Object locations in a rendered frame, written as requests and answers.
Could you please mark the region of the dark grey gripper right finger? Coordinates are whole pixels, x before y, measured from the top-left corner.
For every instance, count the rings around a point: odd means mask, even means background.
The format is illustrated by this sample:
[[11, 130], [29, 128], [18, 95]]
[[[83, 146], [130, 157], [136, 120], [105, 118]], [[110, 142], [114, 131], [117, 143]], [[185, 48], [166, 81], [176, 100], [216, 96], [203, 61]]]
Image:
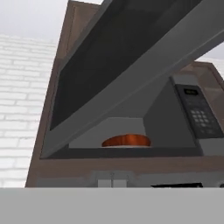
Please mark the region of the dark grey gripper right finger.
[[111, 174], [112, 186], [121, 187], [136, 187], [134, 175], [129, 171], [114, 171]]

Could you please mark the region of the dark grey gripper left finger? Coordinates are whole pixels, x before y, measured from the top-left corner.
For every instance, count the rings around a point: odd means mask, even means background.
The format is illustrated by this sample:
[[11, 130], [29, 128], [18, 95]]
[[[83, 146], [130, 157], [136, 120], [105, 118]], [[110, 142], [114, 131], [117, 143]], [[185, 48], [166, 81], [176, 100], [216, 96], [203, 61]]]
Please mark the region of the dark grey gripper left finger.
[[95, 171], [91, 174], [88, 187], [107, 188], [112, 186], [112, 178], [109, 171]]

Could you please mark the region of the grey microwave oven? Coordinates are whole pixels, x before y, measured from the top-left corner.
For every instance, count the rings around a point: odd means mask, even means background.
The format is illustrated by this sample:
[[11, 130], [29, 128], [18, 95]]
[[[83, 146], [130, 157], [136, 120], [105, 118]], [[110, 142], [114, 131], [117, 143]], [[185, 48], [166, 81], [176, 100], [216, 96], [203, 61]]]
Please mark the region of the grey microwave oven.
[[[114, 136], [145, 135], [151, 146], [102, 147]], [[110, 117], [69, 144], [76, 158], [224, 156], [224, 131], [192, 74], [173, 75], [141, 118]]]

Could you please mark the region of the grey microwave door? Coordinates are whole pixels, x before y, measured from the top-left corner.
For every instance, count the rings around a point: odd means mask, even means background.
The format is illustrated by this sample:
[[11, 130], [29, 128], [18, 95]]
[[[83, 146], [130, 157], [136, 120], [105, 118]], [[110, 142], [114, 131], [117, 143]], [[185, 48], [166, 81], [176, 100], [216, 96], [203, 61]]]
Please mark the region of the grey microwave door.
[[224, 41], [224, 0], [104, 0], [59, 68], [42, 158], [110, 117], [141, 118], [173, 75]]

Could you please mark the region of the brown wooden cupboard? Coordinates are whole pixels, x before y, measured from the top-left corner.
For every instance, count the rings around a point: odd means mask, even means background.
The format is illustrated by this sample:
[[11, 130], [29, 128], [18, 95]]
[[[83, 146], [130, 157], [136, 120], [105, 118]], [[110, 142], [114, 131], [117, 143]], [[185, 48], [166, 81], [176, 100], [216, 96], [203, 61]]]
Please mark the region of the brown wooden cupboard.
[[224, 156], [42, 158], [60, 66], [101, 4], [69, 0], [53, 62], [26, 184], [29, 187], [88, 187], [93, 172], [131, 172], [136, 187], [224, 186]]

